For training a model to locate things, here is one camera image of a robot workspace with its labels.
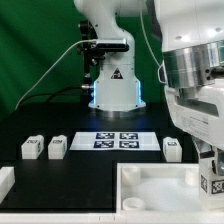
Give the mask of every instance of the white cube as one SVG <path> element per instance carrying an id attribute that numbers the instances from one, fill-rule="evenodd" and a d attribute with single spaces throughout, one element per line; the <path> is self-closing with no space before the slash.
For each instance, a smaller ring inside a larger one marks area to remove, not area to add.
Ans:
<path id="1" fill-rule="evenodd" d="M 60 135 L 53 137 L 48 145 L 48 158 L 49 159 L 63 159 L 67 151 L 67 137 Z"/>
<path id="2" fill-rule="evenodd" d="M 30 136 L 22 145 L 23 159 L 37 159 L 44 149 L 44 137 L 42 135 Z"/>
<path id="3" fill-rule="evenodd" d="M 0 170 L 0 204 L 15 183 L 14 167 L 2 167 Z"/>
<path id="4" fill-rule="evenodd" d="M 163 153 L 167 162 L 181 162 L 182 147 L 176 138 L 163 139 Z"/>

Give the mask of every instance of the black table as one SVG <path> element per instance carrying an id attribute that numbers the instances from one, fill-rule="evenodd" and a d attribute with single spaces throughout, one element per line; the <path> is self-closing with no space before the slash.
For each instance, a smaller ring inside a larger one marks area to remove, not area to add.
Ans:
<path id="1" fill-rule="evenodd" d="M 156 133 L 177 138 L 183 163 L 198 161 L 191 137 L 175 128 L 166 104 L 149 104 L 142 115 L 108 119 L 75 103 L 32 103 L 0 123 L 0 168 L 15 167 L 16 184 L 0 205 L 0 212 L 116 212 L 116 167 L 119 162 L 163 163 L 162 150 L 70 151 L 64 160 L 48 160 L 53 136 L 65 135 L 70 147 L 77 131 Z M 29 136 L 43 135 L 45 150 L 38 160 L 22 160 L 21 145 Z"/>

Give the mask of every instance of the black cable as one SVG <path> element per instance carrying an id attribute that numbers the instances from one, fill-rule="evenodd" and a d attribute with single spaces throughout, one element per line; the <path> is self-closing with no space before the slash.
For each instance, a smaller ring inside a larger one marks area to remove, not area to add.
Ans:
<path id="1" fill-rule="evenodd" d="M 20 102 L 20 104 L 18 105 L 18 108 L 21 107 L 21 105 L 22 105 L 25 101 L 27 101 L 27 100 L 29 100 L 29 99 L 32 99 L 32 98 L 35 98 L 35 97 L 38 97 L 38 96 L 55 96 L 55 94 L 54 94 L 54 93 L 40 93 L 40 94 L 34 94 L 34 95 L 32 95 L 32 96 L 28 96 L 28 97 L 24 98 L 24 99 Z M 80 96 L 80 94 L 57 94 L 57 96 Z"/>
<path id="2" fill-rule="evenodd" d="M 40 94 L 34 94 L 34 95 L 31 95 L 31 96 L 28 96 L 26 98 L 24 98 L 18 105 L 18 108 L 27 100 L 29 99 L 32 99 L 32 98 L 35 98 L 35 97 L 39 97 L 39 96 L 50 96 L 45 102 L 50 102 L 53 98 L 55 98 L 56 96 L 80 96 L 81 94 L 62 94 L 63 92 L 66 92 L 66 91 L 69 91 L 69 90 L 72 90 L 72 89 L 81 89 L 80 87 L 78 86 L 75 86 L 75 87 L 66 87 L 62 90 L 59 90 L 58 92 L 56 93 L 40 93 Z"/>
<path id="3" fill-rule="evenodd" d="M 59 91 L 57 91 L 56 93 L 52 94 L 46 101 L 45 103 L 49 103 L 52 99 L 54 99 L 56 96 L 60 95 L 61 93 L 67 92 L 69 90 L 73 90 L 73 89 L 82 89 L 79 86 L 73 86 L 73 87 L 66 87 L 64 89 L 61 89 Z"/>

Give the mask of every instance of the green backdrop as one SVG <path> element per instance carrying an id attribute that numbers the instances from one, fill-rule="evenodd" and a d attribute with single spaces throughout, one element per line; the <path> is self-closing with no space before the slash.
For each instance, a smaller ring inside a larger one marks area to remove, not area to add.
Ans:
<path id="1" fill-rule="evenodd" d="M 0 120 L 14 110 L 19 98 L 61 54 L 81 39 L 77 27 L 80 20 L 84 17 L 77 12 L 73 0 L 0 0 Z M 161 43 L 150 36 L 147 16 L 144 22 L 161 62 Z M 143 82 L 143 99 L 163 102 L 163 86 L 145 44 L 140 18 L 119 18 L 118 23 L 136 39 L 136 76 Z M 80 85 L 82 77 L 82 56 L 74 49 L 31 94 L 54 93 Z M 56 100 L 78 102 L 79 97 Z"/>

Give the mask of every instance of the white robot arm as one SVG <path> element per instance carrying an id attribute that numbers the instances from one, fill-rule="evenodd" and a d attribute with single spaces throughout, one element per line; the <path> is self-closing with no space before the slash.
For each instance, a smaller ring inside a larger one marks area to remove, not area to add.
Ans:
<path id="1" fill-rule="evenodd" d="M 97 48 L 128 45 L 128 51 L 111 53 L 106 50 L 100 64 L 100 75 L 94 83 L 92 111 L 106 117 L 126 117 L 141 110 L 141 86 L 135 77 L 135 41 L 132 35 L 118 27 L 116 16 L 139 15 L 140 1 L 145 0 L 74 0 L 77 9 L 91 22 L 96 31 Z"/>
<path id="2" fill-rule="evenodd" d="M 199 154 L 200 198 L 224 207 L 224 1 L 156 0 L 166 99 Z"/>

